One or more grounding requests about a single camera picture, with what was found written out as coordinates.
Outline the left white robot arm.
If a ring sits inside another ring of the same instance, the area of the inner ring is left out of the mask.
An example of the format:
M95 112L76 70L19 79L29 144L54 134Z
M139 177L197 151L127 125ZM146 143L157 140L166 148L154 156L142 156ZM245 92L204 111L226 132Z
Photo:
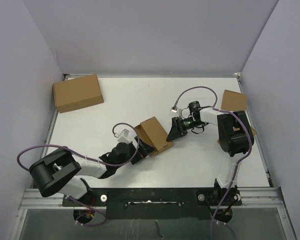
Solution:
M86 157L76 158L71 151L59 148L32 164L29 173L43 197L61 193L85 206L91 201L92 193L82 176L106 179L113 176L121 164L134 165L154 152L155 148L143 141L138 147L132 142L120 142L95 162Z

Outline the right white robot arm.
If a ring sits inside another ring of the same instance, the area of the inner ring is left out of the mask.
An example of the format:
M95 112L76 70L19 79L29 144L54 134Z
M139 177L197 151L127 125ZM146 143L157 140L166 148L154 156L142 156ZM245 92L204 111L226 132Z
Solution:
M216 178L219 188L212 192L213 200L222 205L231 197L230 190L237 185L237 173L243 159L252 151L254 135L244 110L217 110L212 106L201 106L198 101L188 104L187 118L173 117L171 129L166 141L185 137L195 128L204 129L214 125L218 130L218 142L221 149L228 154L223 169Z

